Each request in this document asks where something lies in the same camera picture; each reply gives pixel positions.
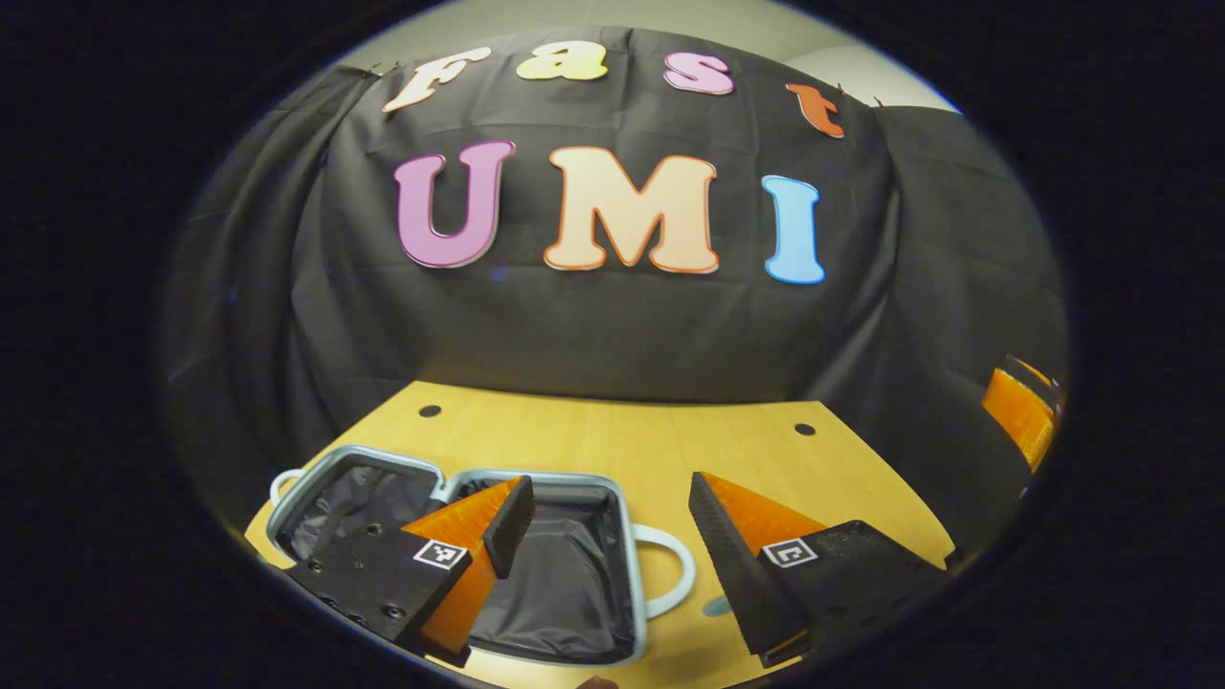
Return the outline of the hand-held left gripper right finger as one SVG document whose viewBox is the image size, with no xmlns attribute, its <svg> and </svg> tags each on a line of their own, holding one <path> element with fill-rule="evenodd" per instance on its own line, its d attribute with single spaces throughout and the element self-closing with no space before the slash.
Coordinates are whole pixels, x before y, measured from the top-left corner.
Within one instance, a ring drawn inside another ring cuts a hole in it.
<svg viewBox="0 0 1225 689">
<path fill-rule="evenodd" d="M 766 668 L 849 653 L 948 581 L 862 520 L 824 526 L 704 471 L 688 510 L 748 653 Z"/>
</svg>

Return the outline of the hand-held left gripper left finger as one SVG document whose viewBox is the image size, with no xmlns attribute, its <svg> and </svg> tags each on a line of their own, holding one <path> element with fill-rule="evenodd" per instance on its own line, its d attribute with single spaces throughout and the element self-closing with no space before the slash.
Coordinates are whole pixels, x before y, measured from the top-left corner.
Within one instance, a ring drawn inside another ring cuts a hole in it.
<svg viewBox="0 0 1225 689">
<path fill-rule="evenodd" d="M 368 523 L 287 568 L 330 611 L 404 649 L 462 668 L 470 633 L 512 570 L 535 515 L 527 474 L 402 526 Z"/>
</svg>

